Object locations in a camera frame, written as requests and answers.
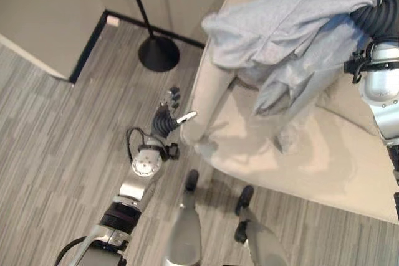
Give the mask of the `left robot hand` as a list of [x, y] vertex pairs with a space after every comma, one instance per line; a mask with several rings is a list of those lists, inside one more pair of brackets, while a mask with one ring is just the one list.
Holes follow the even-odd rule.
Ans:
[[175, 117], [174, 112], [180, 106], [180, 88], [177, 86], [170, 87], [166, 96], [161, 100], [151, 123], [151, 133], [164, 139], [175, 131], [179, 126], [192, 120], [197, 116], [196, 111], [190, 111], [183, 116]]

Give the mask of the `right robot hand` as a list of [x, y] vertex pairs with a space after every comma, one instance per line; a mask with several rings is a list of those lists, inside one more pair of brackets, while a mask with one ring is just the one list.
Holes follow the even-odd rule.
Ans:
[[382, 0], [379, 6], [361, 7], [350, 18], [375, 41], [398, 40], [398, 0]]

